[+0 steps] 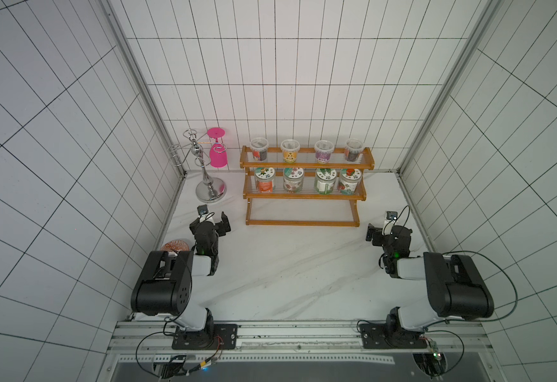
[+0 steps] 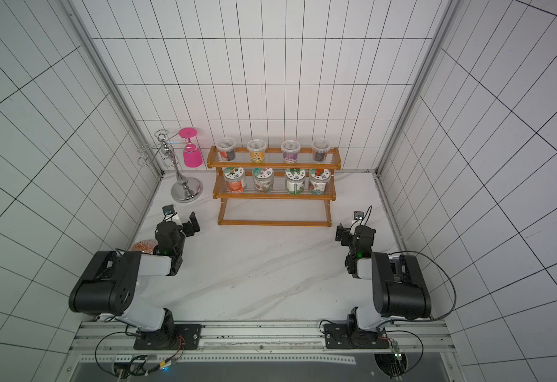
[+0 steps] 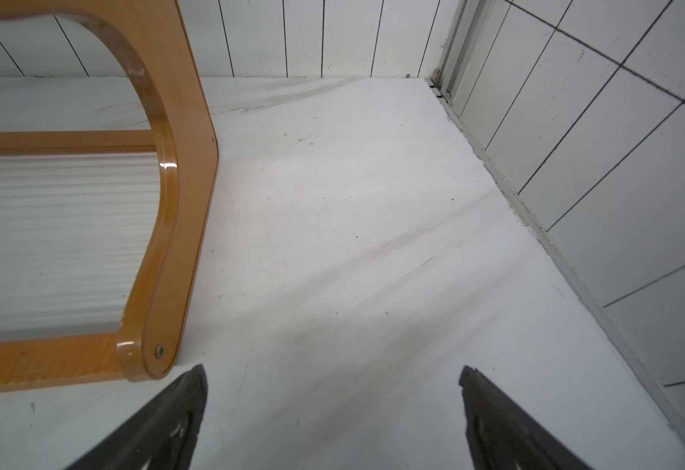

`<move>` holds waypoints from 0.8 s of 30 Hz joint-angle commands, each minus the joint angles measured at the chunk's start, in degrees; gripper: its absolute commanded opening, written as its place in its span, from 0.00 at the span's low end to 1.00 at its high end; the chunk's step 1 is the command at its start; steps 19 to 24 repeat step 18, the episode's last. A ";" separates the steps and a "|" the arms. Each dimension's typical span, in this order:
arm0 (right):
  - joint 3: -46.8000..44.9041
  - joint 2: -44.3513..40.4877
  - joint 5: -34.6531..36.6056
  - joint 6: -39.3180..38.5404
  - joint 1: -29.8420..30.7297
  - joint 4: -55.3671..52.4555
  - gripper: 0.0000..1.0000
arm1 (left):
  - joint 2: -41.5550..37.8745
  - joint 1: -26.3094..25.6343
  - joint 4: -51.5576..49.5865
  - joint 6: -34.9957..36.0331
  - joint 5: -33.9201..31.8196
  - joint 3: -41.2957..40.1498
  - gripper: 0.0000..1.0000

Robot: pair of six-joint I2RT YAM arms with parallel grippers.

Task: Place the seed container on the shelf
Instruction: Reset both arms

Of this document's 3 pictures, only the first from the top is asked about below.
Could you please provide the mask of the jar with green tree lid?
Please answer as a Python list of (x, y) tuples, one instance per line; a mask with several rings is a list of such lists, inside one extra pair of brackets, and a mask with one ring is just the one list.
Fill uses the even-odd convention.
[(337, 180), (337, 171), (334, 169), (320, 168), (315, 172), (315, 189), (321, 195), (333, 192)]

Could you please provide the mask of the jar with flower lid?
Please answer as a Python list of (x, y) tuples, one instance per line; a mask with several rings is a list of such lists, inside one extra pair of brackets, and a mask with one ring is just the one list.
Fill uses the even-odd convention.
[(273, 167), (258, 167), (254, 170), (257, 191), (261, 194), (271, 194), (275, 190), (276, 171)]

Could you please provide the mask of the clear cup with purple label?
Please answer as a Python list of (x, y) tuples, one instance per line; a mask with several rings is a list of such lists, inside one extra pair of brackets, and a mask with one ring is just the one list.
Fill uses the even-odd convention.
[(319, 164), (329, 163), (334, 149), (334, 143), (329, 140), (317, 141), (314, 145), (316, 162)]

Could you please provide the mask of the clear cup with dark seeds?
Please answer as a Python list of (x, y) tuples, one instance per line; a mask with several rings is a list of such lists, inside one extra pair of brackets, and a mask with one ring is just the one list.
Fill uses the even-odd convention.
[(266, 138), (253, 138), (251, 140), (251, 153), (257, 162), (265, 162), (268, 155), (269, 142)]

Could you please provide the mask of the jar with pink floral lid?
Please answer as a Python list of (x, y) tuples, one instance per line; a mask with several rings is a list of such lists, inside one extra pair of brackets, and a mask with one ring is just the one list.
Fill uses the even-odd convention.
[(289, 167), (283, 170), (283, 189), (291, 194), (299, 193), (303, 187), (305, 170), (302, 167)]

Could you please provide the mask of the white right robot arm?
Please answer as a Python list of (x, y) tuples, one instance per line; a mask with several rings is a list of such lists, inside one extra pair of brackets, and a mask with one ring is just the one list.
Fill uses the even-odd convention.
[(489, 318), (494, 301), (471, 257), (425, 251), (412, 256), (412, 230), (394, 225), (391, 231), (369, 224), (365, 240), (383, 249), (379, 266), (393, 279), (423, 281), (426, 294), (417, 302), (395, 307), (381, 324), (361, 326), (363, 338), (375, 346), (422, 349), (424, 330), (437, 322)]

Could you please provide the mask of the clear cup with yellow label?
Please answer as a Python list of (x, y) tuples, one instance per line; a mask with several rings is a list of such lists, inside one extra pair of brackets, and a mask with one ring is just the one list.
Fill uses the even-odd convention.
[(281, 142), (281, 151), (283, 161), (293, 164), (297, 162), (297, 156), (300, 151), (300, 143), (295, 139), (285, 139)]

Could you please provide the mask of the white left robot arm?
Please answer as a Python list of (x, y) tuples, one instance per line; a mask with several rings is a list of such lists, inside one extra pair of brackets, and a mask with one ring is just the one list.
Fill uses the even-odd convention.
[(213, 276), (219, 267), (219, 238), (232, 228), (225, 213), (219, 221), (206, 205), (189, 225), (194, 245), (184, 251), (152, 251), (130, 297), (134, 313), (168, 315), (177, 326), (173, 345), (179, 349), (206, 349), (219, 340), (211, 310), (192, 302), (195, 277)]

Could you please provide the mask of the small clear seed cup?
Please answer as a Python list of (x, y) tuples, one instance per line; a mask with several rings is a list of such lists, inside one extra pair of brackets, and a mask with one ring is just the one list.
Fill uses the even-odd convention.
[(347, 162), (357, 162), (364, 151), (364, 143), (359, 139), (349, 138), (345, 143), (345, 160)]

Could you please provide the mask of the jar with red strawberry lid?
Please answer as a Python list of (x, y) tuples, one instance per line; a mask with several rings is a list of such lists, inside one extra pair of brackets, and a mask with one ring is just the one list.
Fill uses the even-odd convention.
[(353, 195), (361, 182), (363, 173), (359, 169), (342, 169), (340, 171), (338, 189), (344, 195)]

